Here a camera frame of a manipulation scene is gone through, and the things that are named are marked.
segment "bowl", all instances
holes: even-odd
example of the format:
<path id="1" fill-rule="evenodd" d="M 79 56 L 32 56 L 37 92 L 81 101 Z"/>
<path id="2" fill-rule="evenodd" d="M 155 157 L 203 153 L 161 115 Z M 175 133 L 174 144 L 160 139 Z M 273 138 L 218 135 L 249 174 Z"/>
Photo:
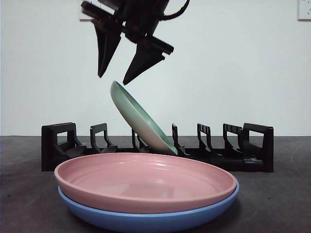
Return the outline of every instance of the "bowl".
<path id="1" fill-rule="evenodd" d="M 90 208 L 69 199 L 58 187 L 58 192 L 69 208 L 78 218 L 104 229 L 127 233 L 164 233 L 177 232 L 200 226 L 221 215 L 234 201 L 235 191 L 226 199 L 193 210 L 165 214 L 125 214 Z"/>
<path id="2" fill-rule="evenodd" d="M 172 141 L 117 81 L 112 83 L 110 95 L 123 118 L 148 146 L 159 154 L 177 155 Z"/>
<path id="3" fill-rule="evenodd" d="M 237 184 L 234 176 L 216 166 L 148 153 L 82 156 L 61 163 L 54 173 L 70 199 L 120 213 L 196 209 L 227 198 Z"/>

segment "green plate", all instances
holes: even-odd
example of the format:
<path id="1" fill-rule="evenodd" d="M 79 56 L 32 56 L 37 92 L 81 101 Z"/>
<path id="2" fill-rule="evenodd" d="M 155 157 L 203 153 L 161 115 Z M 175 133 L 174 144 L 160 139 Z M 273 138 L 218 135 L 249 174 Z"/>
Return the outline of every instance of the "green plate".
<path id="1" fill-rule="evenodd" d="M 110 95 L 126 122 L 154 152 L 177 155 L 177 150 L 172 141 L 117 81 L 113 81 L 110 87 Z"/>

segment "dish rack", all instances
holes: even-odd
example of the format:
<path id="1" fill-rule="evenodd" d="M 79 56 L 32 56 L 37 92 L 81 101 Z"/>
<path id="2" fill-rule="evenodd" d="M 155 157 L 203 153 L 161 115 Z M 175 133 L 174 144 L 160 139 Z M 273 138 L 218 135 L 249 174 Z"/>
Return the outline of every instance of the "dish rack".
<path id="1" fill-rule="evenodd" d="M 107 124 L 90 127 L 91 148 L 83 145 L 76 135 L 76 124 L 66 122 L 42 126 L 41 129 L 41 170 L 53 171 L 60 163 L 79 156 L 97 153 L 138 152 L 155 153 L 132 129 L 132 148 L 119 148 L 108 137 Z M 263 134 L 262 146 L 250 143 L 249 132 Z M 58 143 L 57 135 L 67 132 L 66 142 Z M 105 148 L 99 148 L 95 134 L 104 133 Z M 237 135 L 238 147 L 234 147 L 227 138 L 227 132 Z M 178 129 L 172 124 L 173 142 L 179 157 L 194 159 L 212 164 L 227 171 L 263 171 L 273 172 L 274 169 L 274 129 L 270 126 L 245 123 L 243 128 L 223 124 L 224 148 L 213 148 L 210 127 L 197 124 L 198 148 L 186 148 L 178 142 Z M 206 142 L 201 134 L 206 135 Z"/>

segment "gray tabletop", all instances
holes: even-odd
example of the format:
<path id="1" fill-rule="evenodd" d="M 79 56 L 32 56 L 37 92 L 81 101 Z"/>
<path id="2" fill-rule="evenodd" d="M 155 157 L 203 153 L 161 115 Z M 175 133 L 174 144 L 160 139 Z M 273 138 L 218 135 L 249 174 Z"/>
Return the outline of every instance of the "gray tabletop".
<path id="1" fill-rule="evenodd" d="M 88 142 L 88 137 L 79 137 Z M 111 137 L 123 147 L 129 137 Z M 181 144 L 197 147 L 195 137 Z M 222 147 L 221 137 L 213 137 Z M 105 233 L 74 216 L 57 193 L 53 172 L 42 172 L 41 137 L 1 137 L 2 233 Z M 232 206 L 213 221 L 185 233 L 311 232 L 311 137 L 275 137 L 275 171 L 232 172 L 241 188 Z"/>

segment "stacked plates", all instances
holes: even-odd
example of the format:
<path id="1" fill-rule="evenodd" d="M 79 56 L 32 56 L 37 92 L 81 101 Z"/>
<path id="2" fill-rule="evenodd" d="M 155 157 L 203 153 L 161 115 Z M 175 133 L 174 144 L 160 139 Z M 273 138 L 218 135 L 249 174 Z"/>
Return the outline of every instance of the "stacked plates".
<path id="1" fill-rule="evenodd" d="M 204 224 L 235 199 L 228 172 L 195 160 L 143 153 L 78 157 L 55 169 L 59 194 L 79 218 L 118 232 L 175 232 Z"/>

